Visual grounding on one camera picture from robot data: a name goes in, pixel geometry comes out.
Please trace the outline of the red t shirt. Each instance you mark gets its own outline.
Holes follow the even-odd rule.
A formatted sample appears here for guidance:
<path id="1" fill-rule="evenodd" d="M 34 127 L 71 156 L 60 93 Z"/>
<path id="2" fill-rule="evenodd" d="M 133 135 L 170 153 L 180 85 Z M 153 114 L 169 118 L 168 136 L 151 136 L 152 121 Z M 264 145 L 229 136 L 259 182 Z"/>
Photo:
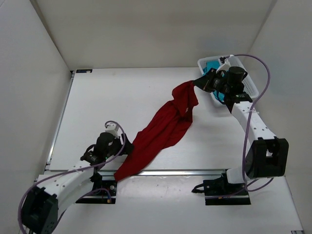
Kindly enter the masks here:
<path id="1" fill-rule="evenodd" d="M 137 174 L 163 149 L 176 145 L 184 137 L 193 122 L 193 108 L 198 105 L 193 82 L 187 81 L 174 88 L 172 97 L 137 133 L 133 151 L 114 173 L 116 181 Z"/>

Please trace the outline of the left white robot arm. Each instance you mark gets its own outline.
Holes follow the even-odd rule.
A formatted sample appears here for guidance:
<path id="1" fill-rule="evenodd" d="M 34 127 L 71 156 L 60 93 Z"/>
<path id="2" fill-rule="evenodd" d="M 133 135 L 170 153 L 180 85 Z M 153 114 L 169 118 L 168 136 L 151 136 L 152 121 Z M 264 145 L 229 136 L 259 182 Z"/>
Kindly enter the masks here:
<path id="1" fill-rule="evenodd" d="M 101 133 L 71 169 L 38 181 L 26 192 L 19 205 L 20 227 L 36 234 L 51 234 L 72 204 L 88 194 L 101 192 L 99 170 L 133 149 L 125 133 L 121 136 Z"/>

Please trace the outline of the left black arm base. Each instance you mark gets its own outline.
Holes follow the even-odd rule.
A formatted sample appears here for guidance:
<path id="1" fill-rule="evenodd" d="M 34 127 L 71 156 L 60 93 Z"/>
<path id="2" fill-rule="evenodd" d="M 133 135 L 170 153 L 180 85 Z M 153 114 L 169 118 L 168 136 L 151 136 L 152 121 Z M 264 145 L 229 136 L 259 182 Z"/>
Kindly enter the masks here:
<path id="1" fill-rule="evenodd" d="M 117 199 L 117 181 L 111 171 L 98 172 L 93 187 L 77 204 L 115 204 Z"/>

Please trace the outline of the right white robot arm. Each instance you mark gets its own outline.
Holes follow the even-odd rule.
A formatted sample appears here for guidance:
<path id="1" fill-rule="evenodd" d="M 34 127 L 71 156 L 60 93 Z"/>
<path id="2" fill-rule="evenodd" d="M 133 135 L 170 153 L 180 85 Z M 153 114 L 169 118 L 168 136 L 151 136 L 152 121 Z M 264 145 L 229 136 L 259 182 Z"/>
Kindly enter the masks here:
<path id="1" fill-rule="evenodd" d="M 193 81 L 194 86 L 205 92 L 224 95 L 222 104 L 236 118 L 245 131 L 242 165 L 228 169 L 226 178 L 219 182 L 219 190 L 232 194 L 239 183 L 252 179 L 281 177 L 285 174 L 289 143 L 278 138 L 264 123 L 254 108 L 255 101 L 244 91 L 243 80 L 247 72 L 237 66 L 227 71 L 210 69 Z"/>

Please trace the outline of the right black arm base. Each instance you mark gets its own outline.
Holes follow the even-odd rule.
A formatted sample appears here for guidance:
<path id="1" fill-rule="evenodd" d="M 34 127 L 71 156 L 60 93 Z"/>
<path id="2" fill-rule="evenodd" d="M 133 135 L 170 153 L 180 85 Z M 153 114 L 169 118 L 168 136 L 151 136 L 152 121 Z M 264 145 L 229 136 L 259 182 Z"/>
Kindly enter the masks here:
<path id="1" fill-rule="evenodd" d="M 194 194 L 204 194 L 206 206 L 251 205 L 244 183 L 230 184 L 226 170 L 215 179 L 205 179 L 192 189 Z"/>

